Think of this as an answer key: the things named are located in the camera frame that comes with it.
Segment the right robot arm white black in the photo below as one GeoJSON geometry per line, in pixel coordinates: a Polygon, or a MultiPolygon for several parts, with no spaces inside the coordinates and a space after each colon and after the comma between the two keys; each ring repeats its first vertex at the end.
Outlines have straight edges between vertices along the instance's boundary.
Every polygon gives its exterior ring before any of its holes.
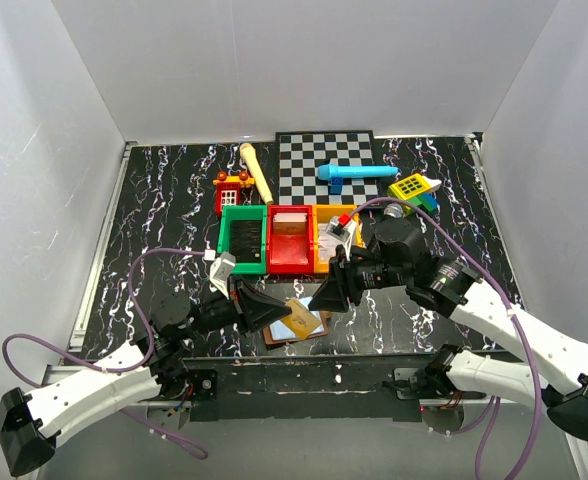
{"type": "Polygon", "coordinates": [[[503,300],[477,271],[432,255],[422,232],[405,219],[376,225],[367,248],[337,247],[309,306],[346,312],[365,291],[397,286],[420,307],[478,331],[519,359],[506,363],[444,346],[424,370],[434,395],[482,392],[544,407],[557,427],[588,441],[588,344],[503,300]]]}

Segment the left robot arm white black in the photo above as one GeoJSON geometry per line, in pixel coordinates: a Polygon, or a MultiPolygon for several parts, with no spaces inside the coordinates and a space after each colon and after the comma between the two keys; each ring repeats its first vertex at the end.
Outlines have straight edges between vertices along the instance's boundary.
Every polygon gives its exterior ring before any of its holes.
{"type": "Polygon", "coordinates": [[[229,280],[227,293],[213,290],[201,303],[184,291],[170,294],[153,308],[150,333],[56,383],[28,392],[14,388],[1,397],[0,446],[10,474],[38,469],[72,436],[139,401],[209,398],[202,383],[217,377],[188,371],[185,340],[227,326],[253,333],[290,312],[242,277],[229,280]]]}

